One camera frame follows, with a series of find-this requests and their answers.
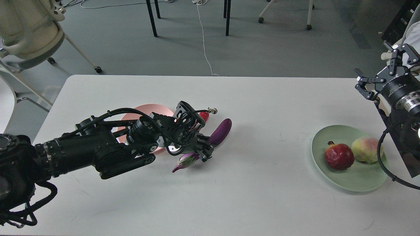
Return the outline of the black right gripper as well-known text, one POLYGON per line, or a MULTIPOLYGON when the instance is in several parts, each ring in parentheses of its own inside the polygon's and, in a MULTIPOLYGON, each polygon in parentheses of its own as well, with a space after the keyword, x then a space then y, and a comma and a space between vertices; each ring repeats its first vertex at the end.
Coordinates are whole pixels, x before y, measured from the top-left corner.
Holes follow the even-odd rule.
MULTIPOLYGON (((388 50, 383 54, 383 60, 387 62, 389 76, 397 76, 398 66, 405 66, 412 75, 419 76, 419 52, 413 46, 405 43, 391 45, 387 41, 384 41, 383 45, 388 50)), ((355 73, 355 89, 366 100, 376 100, 382 91, 382 96, 393 109, 419 110, 420 83, 414 76, 405 74, 392 79, 384 86, 386 80, 383 78, 366 77, 358 68, 355 68, 355 73)))

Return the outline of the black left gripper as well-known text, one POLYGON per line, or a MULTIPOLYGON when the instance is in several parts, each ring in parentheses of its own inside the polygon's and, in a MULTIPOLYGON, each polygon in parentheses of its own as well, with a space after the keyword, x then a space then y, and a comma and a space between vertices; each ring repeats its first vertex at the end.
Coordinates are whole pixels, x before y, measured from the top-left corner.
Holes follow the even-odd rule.
POLYGON ((126 143, 128 145, 146 144, 170 149, 173 154, 187 150, 188 145, 196 143, 194 154, 202 161, 212 158, 214 147, 209 142, 210 136, 198 135, 205 126, 205 121, 199 116, 202 110, 195 110, 185 101, 180 101, 174 115, 166 116, 152 112, 140 117, 127 127, 126 143))

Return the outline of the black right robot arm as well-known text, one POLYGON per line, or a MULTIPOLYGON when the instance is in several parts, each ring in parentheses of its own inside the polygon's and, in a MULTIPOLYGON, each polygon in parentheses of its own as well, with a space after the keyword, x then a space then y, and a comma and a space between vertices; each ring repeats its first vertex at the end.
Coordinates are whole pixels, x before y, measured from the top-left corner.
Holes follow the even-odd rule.
POLYGON ((374 77, 366 77, 359 69, 355 89, 375 103, 386 126, 377 146, 379 152, 389 134, 401 156, 419 159, 419 80, 411 69, 419 66, 419 53, 408 44, 391 45, 384 41, 387 52, 382 57, 386 67, 374 77))

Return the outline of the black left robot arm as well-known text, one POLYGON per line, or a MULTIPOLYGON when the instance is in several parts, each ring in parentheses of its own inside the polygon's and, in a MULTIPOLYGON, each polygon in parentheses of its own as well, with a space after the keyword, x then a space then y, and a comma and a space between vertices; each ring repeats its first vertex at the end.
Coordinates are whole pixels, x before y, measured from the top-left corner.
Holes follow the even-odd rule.
POLYGON ((52 177, 93 166, 102 179, 149 165, 157 148, 172 156, 197 153, 204 161, 212 156, 209 137, 200 113, 180 101, 174 115, 119 108, 82 121, 76 130, 45 143, 32 145, 25 135, 1 134, 1 225, 34 226, 34 212, 57 195, 52 177))

